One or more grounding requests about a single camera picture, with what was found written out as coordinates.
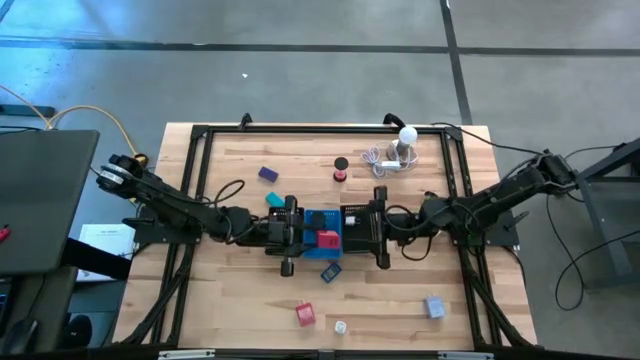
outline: wooden table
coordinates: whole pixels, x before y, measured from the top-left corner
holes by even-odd
[[[191,123],[168,123],[156,173],[179,188],[187,154]],[[465,127],[489,139],[484,126]],[[246,186],[228,204],[266,214],[267,193],[292,194],[305,208],[338,208],[364,204],[373,187],[389,187],[388,205],[418,209],[429,190],[448,196],[439,139],[421,136],[416,149],[418,165],[411,171],[375,179],[360,154],[384,135],[218,134],[205,195],[212,197],[222,185],[244,179]],[[473,188],[477,191],[499,180],[492,148],[470,136],[464,138]],[[202,144],[198,149],[190,194],[195,192]],[[349,160],[349,178],[332,179],[333,161]],[[257,176],[261,166],[279,172],[273,185]],[[406,249],[423,254],[426,239]],[[114,339],[129,335],[158,296],[167,246],[153,245],[136,256],[131,267]],[[334,348],[334,349],[471,349],[467,307],[457,252],[448,235],[434,239],[426,260],[404,259],[389,243],[391,269],[376,267],[373,255],[346,255],[342,273],[326,284],[320,273],[326,261],[296,260],[292,278],[279,275],[280,257],[267,257],[260,248],[227,246],[206,238],[196,250],[187,295],[181,347],[214,348]],[[520,269],[501,248],[486,251],[494,296],[516,328],[536,342]],[[423,300],[439,295],[446,305],[443,319],[427,319]],[[317,322],[300,328],[294,308],[311,302]],[[169,305],[164,335],[168,334],[173,305]],[[479,306],[483,334],[489,339],[486,313]],[[338,320],[347,334],[334,333]]]

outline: white ball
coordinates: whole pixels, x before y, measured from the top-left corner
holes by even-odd
[[[418,130],[411,126],[400,129],[400,141],[403,144],[413,145],[418,140]]]
[[[344,333],[347,332],[347,324],[345,324],[344,321],[337,321],[335,330],[336,330],[336,333],[340,335],[344,335]]]

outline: concrete floor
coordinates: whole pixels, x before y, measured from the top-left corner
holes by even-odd
[[[450,0],[459,46],[640,48],[640,3],[633,0]],[[91,39],[224,44],[446,46],[438,0],[16,0],[0,22],[6,39]],[[379,123],[393,112],[409,123],[461,123],[447,54],[178,52],[0,48],[0,81],[34,103],[58,109],[93,104],[117,115],[139,151],[157,155],[165,122]],[[617,144],[640,134],[638,57],[461,56],[474,124],[494,141],[571,150]],[[13,101],[0,94],[0,101]],[[0,118],[0,124],[36,124]],[[101,133],[94,165],[128,153],[115,126],[99,114],[69,115],[63,129]],[[571,159],[578,169],[594,151]],[[524,159],[497,150],[502,173]],[[544,197],[519,206],[521,258],[541,345],[583,353],[640,356],[638,287],[588,293],[564,312],[554,303],[568,263],[555,240]],[[575,254],[597,238],[581,204],[551,200],[559,231]],[[90,176],[72,229],[117,223],[130,204],[97,189]],[[585,275],[609,271],[602,255]],[[568,276],[561,300],[577,291]],[[84,293],[83,298],[91,299]],[[89,311],[87,301],[83,311]],[[100,302],[100,310],[113,304]]]

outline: red cube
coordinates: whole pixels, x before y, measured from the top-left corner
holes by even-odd
[[[318,247],[321,249],[340,248],[340,235],[335,231],[318,230],[316,231],[316,238],[318,239]]]
[[[313,314],[313,308],[310,303],[296,306],[296,313],[298,314],[298,322],[300,326],[307,326],[316,323],[316,316]]]

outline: white paper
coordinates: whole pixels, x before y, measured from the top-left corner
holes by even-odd
[[[102,251],[131,259],[134,234],[135,230],[124,224],[85,224],[82,225],[78,240]],[[82,269],[78,271],[76,279],[78,282],[112,280],[109,276]]]

